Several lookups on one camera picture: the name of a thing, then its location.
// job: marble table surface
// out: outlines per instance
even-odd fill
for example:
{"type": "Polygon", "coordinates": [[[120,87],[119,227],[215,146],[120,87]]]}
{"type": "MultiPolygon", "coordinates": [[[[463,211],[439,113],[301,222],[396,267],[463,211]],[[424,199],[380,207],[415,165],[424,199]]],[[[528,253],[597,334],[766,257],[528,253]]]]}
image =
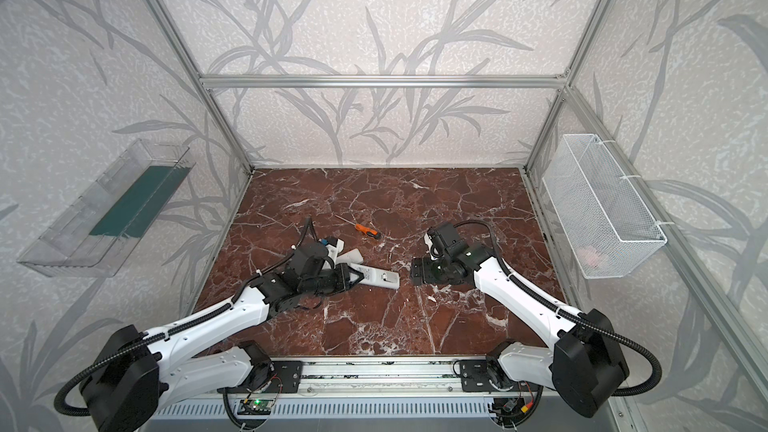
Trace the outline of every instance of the marble table surface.
{"type": "MultiPolygon", "coordinates": [[[[365,264],[398,272],[400,289],[359,285],[316,309],[283,312],[208,353],[244,340],[255,340],[271,356],[476,355],[507,338],[543,345],[512,312],[477,289],[410,282],[412,258],[427,255],[424,233],[445,221],[490,221],[507,262],[563,300],[516,168],[258,169],[196,310],[229,297],[257,268],[283,257],[306,216],[319,236],[341,238],[345,251],[360,249],[365,264]],[[373,226],[384,238],[363,236],[335,214],[373,226]]],[[[488,241],[482,226],[461,232],[488,241]]],[[[302,304],[312,308],[318,301],[302,304]]]]}

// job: wall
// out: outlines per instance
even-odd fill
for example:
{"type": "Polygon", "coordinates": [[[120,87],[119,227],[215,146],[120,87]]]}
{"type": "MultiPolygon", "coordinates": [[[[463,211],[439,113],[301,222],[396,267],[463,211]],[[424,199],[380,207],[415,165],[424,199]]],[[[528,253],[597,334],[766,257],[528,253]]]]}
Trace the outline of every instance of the wall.
{"type": "MultiPolygon", "coordinates": [[[[164,0],[204,73],[507,75],[562,73],[595,1],[164,0]]],[[[487,166],[525,162],[530,147],[523,144],[535,140],[554,96],[323,93],[327,101],[302,90],[218,97],[255,164],[487,166]],[[501,138],[503,146],[492,146],[501,138]]]]}
{"type": "Polygon", "coordinates": [[[251,160],[266,166],[521,165],[554,99],[549,89],[219,92],[251,160]],[[410,113],[409,102],[435,108],[410,113]]]}
{"type": "Polygon", "coordinates": [[[654,1],[619,0],[577,85],[768,345],[767,0],[654,1]]]}
{"type": "MultiPolygon", "coordinates": [[[[627,277],[584,279],[542,177],[562,134],[587,132],[565,105],[544,139],[531,176],[581,309],[603,312],[615,330],[645,346],[661,362],[661,383],[646,394],[628,398],[640,412],[633,418],[649,431],[768,430],[768,410],[663,249],[627,277]]],[[[639,384],[650,374],[650,366],[638,354],[625,352],[630,368],[627,385],[639,384]]]]}
{"type": "Polygon", "coordinates": [[[92,430],[54,393],[112,331],[187,309],[246,175],[140,0],[0,0],[0,81],[0,429],[92,430]],[[197,165],[118,274],[17,264],[137,138],[189,144],[197,165]]]}
{"type": "MultiPolygon", "coordinates": [[[[764,344],[765,3],[618,0],[575,81],[764,344]]],[[[580,132],[566,108],[532,170],[556,230],[540,179],[560,135],[580,132]]],[[[649,430],[768,430],[765,405],[664,252],[626,278],[586,282],[555,239],[585,306],[661,360],[661,385],[637,397],[649,430]]],[[[638,383],[648,367],[628,360],[638,383]]]]}

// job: screwdriver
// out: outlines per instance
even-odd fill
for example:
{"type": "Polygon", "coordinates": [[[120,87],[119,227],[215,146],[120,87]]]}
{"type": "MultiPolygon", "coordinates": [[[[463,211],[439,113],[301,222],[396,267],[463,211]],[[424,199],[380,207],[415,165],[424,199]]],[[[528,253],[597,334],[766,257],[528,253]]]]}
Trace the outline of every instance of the screwdriver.
{"type": "Polygon", "coordinates": [[[350,222],[349,220],[345,219],[342,216],[337,216],[337,217],[340,218],[341,220],[343,220],[344,222],[348,222],[348,223],[352,224],[353,226],[355,226],[356,230],[359,230],[360,232],[362,232],[365,235],[368,235],[369,237],[373,237],[376,240],[379,240],[382,237],[382,235],[380,233],[378,233],[377,231],[373,230],[370,227],[366,227],[366,226],[364,226],[362,224],[355,224],[354,222],[350,222]]]}

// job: transparent acrylic box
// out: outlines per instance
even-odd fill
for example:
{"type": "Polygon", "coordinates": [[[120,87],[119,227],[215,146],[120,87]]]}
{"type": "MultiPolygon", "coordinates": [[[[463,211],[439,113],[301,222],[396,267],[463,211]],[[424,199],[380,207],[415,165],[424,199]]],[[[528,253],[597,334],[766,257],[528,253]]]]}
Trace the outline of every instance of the transparent acrylic box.
{"type": "Polygon", "coordinates": [[[113,277],[194,166],[188,151],[133,142],[18,262],[49,277],[113,277]]]}

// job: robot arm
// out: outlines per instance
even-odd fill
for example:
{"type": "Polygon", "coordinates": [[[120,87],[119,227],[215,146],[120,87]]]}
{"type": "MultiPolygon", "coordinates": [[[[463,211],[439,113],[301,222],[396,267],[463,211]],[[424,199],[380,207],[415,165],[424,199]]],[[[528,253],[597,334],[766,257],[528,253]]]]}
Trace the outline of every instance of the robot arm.
{"type": "MultiPolygon", "coordinates": [[[[540,348],[505,341],[489,353],[488,376],[497,389],[509,390],[514,381],[523,380],[554,388],[574,410],[592,417],[629,375],[619,344],[643,354],[654,370],[645,383],[619,391],[638,394],[658,383],[660,366],[650,352],[613,333],[600,312],[584,314],[512,270],[503,261],[490,226],[493,248],[467,244],[456,226],[446,223],[428,230],[429,256],[413,259],[414,284],[474,284],[530,325],[546,344],[540,348]]],[[[315,236],[309,220],[302,239],[307,230],[315,236]]],[[[304,295],[325,297],[360,282],[378,284],[372,275],[336,263],[343,241],[314,237],[314,242],[302,245],[302,239],[283,261],[245,281],[235,295],[218,304],[143,333],[132,325],[116,331],[94,364],[59,391],[56,410],[91,415],[100,432],[121,432],[137,429],[159,408],[208,390],[264,387],[272,364],[253,342],[192,357],[237,331],[297,307],[304,295]],[[87,408],[66,404],[67,394],[78,384],[87,408]]]]}
{"type": "Polygon", "coordinates": [[[159,408],[215,390],[261,388],[272,370],[269,357],[253,342],[220,354],[192,358],[245,328],[295,308],[305,295],[326,297],[349,290],[364,277],[348,264],[336,264],[344,247],[337,238],[299,244],[283,261],[245,281],[232,297],[161,327],[140,333],[133,325],[112,334],[91,367],[58,392],[59,413],[91,415],[100,432],[136,430],[159,408]],[[66,403],[80,386],[87,408],[66,403]]]}
{"type": "MultiPolygon", "coordinates": [[[[472,222],[487,226],[466,223],[472,222]]],[[[524,380],[553,388],[571,408],[592,417],[629,376],[619,343],[583,326],[593,324],[612,332],[610,321],[597,310],[584,314],[557,300],[506,262],[503,268],[493,231],[489,226],[488,230],[494,248],[469,245],[450,223],[430,228],[424,237],[429,257],[413,259],[411,279],[416,285],[470,283],[504,304],[547,347],[500,344],[486,357],[492,384],[505,390],[524,380]]]]}

